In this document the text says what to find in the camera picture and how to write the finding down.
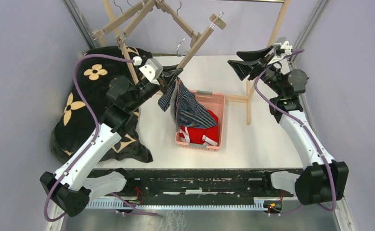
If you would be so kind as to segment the dark striped boxer shorts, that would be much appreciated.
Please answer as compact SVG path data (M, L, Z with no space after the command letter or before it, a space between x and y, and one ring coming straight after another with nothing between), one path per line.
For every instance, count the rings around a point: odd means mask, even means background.
M178 128L211 128L218 124L180 78L177 78L168 92L159 98L158 106L164 112L171 110L172 119Z

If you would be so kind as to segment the wooden hanger holding striped boxers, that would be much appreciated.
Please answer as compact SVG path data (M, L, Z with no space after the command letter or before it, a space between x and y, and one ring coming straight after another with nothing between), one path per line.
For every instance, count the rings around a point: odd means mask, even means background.
M199 49L207 41L210 35L214 32L214 27L217 26L219 29L223 30L226 27L226 23L222 20L224 12L221 11L218 15L212 14L210 17L211 25L207 27L201 36L195 41L191 49L186 53L180 63L177 65L177 68L184 68L190 60L196 55Z

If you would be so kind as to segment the pink perforated plastic basket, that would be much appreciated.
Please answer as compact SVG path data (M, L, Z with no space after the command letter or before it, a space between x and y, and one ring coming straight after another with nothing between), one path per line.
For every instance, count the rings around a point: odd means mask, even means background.
M226 103L226 95L219 92L202 91L202 90L191 90L195 95L196 100L202 104L206 109L212 111L218 117L218 131L219 131L219 141L218 146L206 146L201 144L192 144L187 142L182 142L178 133L175 135L175 143L179 147L198 149L204 151L218 152L222 147L223 140L223 123L224 123L224 109Z

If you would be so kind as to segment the red printed underwear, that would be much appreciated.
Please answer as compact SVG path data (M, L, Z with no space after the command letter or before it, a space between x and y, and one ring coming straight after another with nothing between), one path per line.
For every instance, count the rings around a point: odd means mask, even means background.
M192 128L181 126L176 133L176 141L218 147L220 144L219 118L211 110L207 110L216 125L210 128Z

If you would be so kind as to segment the wooden clip hanger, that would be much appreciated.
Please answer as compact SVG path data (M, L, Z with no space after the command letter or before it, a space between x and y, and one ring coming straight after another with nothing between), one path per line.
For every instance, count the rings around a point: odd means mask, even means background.
M126 38L131 35L135 28L155 6L155 0L141 0L111 22L113 29L116 29L127 20L131 20L119 35L116 36L116 43L119 49L125 46Z
M103 0L105 10L110 22L100 30L94 30L91 34L93 41L98 41L101 45L107 45L104 35L116 31L116 42L119 48L124 46L126 38L134 31L145 16L153 9L154 0L143 0L115 17L110 1Z

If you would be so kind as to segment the wooden hanger holding red underwear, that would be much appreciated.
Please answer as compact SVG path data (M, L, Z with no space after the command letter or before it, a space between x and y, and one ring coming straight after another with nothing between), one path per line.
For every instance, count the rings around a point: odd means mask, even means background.
M195 33L194 30L164 0L156 0L155 5L164 13L170 14L178 26L191 38L190 47L192 48L201 36L201 33Z

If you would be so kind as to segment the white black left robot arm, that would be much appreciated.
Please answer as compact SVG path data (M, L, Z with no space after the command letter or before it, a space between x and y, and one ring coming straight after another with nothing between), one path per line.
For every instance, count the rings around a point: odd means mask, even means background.
M164 71L160 65L146 63L140 70L145 78L137 85L131 84L125 76L111 80L106 93L110 106L100 119L90 111L96 123L95 130L59 169L41 175L46 201L53 201L65 215L77 216L89 202L102 196L133 193L134 182L119 170L97 178L90 178L89 174L106 152L136 127L138 119L134 111L158 91L168 92L183 68Z

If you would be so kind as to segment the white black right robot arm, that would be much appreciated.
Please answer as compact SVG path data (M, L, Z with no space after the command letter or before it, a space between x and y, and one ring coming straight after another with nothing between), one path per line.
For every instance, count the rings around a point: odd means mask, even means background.
M261 183L267 196L280 190L297 197L302 205L319 205L333 212L342 199L348 179L349 168L338 162L324 148L307 121L299 97L306 91L309 80L301 69L292 69L284 74L278 63L302 53L302 49L291 46L269 46L257 51L238 51L237 60L229 60L240 80L262 81L276 94L266 98L270 114L283 128L293 143L303 165L300 174L277 171Z

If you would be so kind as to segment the empty wooden clip hanger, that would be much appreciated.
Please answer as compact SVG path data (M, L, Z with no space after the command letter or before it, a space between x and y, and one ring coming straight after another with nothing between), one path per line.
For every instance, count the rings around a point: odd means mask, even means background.
M105 10L110 22L100 30L94 30L91 34L93 41L98 41L101 45L107 45L104 35L116 31L116 42L119 48L124 46L126 38L134 31L145 16L153 9L154 0L143 0L115 17L110 1L103 0Z

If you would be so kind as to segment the black beige flower blanket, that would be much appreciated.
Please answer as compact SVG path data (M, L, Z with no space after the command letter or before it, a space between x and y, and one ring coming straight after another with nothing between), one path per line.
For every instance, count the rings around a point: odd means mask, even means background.
M153 57L151 52L141 48L126 47L126 49L130 59L135 56ZM91 49L85 52L84 56L91 54L125 58L117 46ZM109 105L109 100L106 97L108 85L113 78L118 76L125 76L132 84L134 83L127 64L123 62L106 58L89 58L83 61L78 68L78 85L98 120ZM60 163L64 164L77 152L94 130L94 119L73 85L68 94L63 115L51 132L51 153ZM140 142L136 128L130 130L120 142L114 144L100 162L109 159L121 161L126 158L143 163L153 162L152 154Z

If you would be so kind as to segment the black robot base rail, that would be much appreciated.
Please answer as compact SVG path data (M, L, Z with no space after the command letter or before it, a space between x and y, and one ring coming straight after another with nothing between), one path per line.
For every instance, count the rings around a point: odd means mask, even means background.
M300 207L294 193L273 188L271 169L126 169L123 173L128 179L124 188L90 202L88 208L279 214Z

